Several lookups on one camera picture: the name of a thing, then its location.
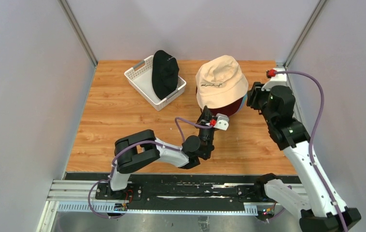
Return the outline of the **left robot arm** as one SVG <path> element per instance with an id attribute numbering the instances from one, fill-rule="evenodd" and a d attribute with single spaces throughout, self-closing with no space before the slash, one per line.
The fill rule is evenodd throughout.
<path id="1" fill-rule="evenodd" d="M 183 137 L 180 146 L 165 143 L 151 129 L 118 139 L 114 143 L 114 159 L 109 175 L 108 194 L 115 200 L 122 199 L 130 175 L 143 167 L 159 161 L 180 169 L 192 169 L 208 160 L 214 150 L 213 140 L 217 116 L 204 107 L 194 127 L 198 135 Z"/>

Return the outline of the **beige bucket hat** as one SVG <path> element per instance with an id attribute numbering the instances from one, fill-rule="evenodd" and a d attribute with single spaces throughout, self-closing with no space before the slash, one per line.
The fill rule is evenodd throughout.
<path id="1" fill-rule="evenodd" d="M 223 55 L 199 68 L 196 86 L 199 107 L 217 109 L 242 99 L 248 91 L 249 83 L 235 58 Z"/>

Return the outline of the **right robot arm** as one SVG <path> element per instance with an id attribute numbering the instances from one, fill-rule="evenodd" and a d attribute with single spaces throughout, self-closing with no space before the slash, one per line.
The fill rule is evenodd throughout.
<path id="1" fill-rule="evenodd" d="M 297 172 L 306 192 L 303 197 L 273 173 L 261 176 L 254 188 L 255 197 L 279 203 L 297 220 L 303 232 L 347 232 L 362 218 L 357 208 L 348 207 L 331 184 L 312 145 L 305 126 L 294 118 L 295 97 L 287 86 L 255 82 L 247 92 L 247 106 L 255 109 L 268 132 Z"/>

